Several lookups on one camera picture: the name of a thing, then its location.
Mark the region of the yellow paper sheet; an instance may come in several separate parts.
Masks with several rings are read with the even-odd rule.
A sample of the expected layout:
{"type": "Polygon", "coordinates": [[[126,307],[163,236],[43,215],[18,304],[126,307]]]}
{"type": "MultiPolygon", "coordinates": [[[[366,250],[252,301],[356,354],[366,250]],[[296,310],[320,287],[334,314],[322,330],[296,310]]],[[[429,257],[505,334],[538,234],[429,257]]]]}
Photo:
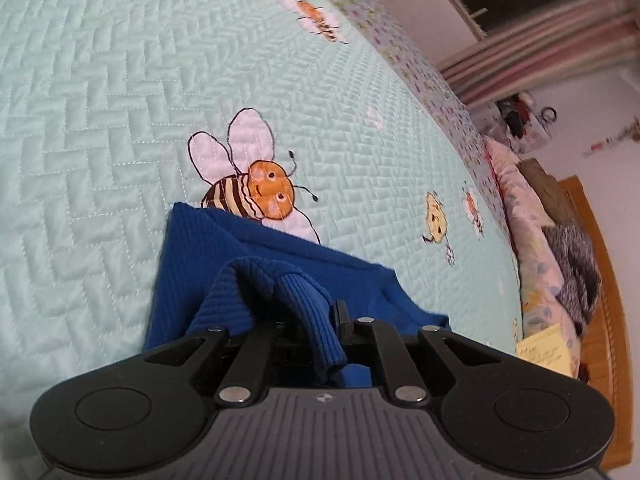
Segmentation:
{"type": "Polygon", "coordinates": [[[574,363],[559,324],[533,334],[516,345],[516,356],[546,370],[574,376],[574,363]]]}

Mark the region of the blue knit sweater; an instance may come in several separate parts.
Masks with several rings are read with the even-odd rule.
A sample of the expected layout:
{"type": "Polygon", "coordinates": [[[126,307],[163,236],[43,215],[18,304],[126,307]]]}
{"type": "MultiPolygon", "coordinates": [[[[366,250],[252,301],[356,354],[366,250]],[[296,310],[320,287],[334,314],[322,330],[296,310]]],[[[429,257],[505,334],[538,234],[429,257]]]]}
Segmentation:
{"type": "Polygon", "coordinates": [[[214,208],[176,203],[160,255],[145,349],[222,326],[231,336],[292,315],[311,343],[320,379],[369,388],[371,374],[350,364],[331,323],[344,301],[351,318],[374,318],[413,335],[448,327],[421,310],[393,270],[214,208]]]}

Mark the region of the pink curtain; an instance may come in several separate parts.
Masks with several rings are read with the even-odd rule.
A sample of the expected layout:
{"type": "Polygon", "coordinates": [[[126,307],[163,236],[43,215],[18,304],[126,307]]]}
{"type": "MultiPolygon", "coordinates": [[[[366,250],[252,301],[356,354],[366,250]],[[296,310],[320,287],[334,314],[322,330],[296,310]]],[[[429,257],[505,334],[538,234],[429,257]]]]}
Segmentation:
{"type": "Polygon", "coordinates": [[[440,62],[467,108],[639,57],[638,0],[575,0],[440,62]]]}

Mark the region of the dark patterned garment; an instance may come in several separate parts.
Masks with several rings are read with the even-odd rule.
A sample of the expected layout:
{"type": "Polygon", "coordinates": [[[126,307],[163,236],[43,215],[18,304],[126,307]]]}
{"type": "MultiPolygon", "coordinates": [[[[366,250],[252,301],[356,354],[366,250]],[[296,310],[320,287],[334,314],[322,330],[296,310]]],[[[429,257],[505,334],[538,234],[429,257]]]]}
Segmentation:
{"type": "Polygon", "coordinates": [[[582,337],[596,313],[602,284],[591,238],[575,221],[544,226],[542,232],[564,278],[556,299],[582,337]]]}

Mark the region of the bee pattern quilted bedspread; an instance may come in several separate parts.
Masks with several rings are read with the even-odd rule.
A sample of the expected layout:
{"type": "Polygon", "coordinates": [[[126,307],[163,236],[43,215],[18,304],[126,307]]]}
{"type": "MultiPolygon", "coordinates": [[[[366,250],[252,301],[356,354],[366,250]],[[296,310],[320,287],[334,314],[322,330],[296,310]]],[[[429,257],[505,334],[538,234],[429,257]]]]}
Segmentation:
{"type": "Polygon", "coordinates": [[[324,246],[513,352],[520,280],[484,142],[376,0],[1,0],[1,474],[47,388],[137,353],[198,130],[254,108],[324,246]]]}

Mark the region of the floral pink pillow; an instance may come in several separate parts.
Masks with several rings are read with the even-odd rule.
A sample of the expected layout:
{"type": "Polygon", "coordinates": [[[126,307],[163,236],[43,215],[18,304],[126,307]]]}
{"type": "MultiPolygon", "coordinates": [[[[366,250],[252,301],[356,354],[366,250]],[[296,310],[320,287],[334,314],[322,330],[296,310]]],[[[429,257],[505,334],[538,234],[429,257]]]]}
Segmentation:
{"type": "Polygon", "coordinates": [[[485,146],[502,194],[506,220],[520,272],[523,336],[547,336],[555,332],[554,348],[564,356],[545,359],[552,370],[577,377],[580,340],[574,321],[558,300],[564,285],[559,263],[549,246],[544,228],[555,223],[540,198],[518,170],[520,158],[507,146],[487,138],[485,146]]]}

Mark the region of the olive brown pillow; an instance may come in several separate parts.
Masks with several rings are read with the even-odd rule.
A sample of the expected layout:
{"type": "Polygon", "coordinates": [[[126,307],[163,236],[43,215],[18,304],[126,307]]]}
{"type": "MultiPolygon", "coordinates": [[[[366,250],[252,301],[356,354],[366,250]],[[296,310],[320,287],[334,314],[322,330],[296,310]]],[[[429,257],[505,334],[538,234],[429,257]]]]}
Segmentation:
{"type": "Polygon", "coordinates": [[[518,170],[535,191],[544,210],[555,224],[565,224],[577,220],[570,199],[560,188],[559,182],[547,174],[536,158],[521,160],[518,170]]]}

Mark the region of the wooden headboard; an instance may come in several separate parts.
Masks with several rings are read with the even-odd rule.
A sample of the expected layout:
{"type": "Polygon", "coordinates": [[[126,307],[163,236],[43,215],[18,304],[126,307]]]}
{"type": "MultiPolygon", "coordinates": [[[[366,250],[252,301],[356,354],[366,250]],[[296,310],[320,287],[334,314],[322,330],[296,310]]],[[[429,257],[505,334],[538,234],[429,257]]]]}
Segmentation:
{"type": "Polygon", "coordinates": [[[589,372],[589,385],[608,399],[614,411],[614,434],[601,463],[611,471],[629,465],[634,456],[634,384],[626,318],[608,248],[582,182],[571,176],[559,186],[591,238],[602,278],[596,313],[582,337],[582,364],[589,372]]]}

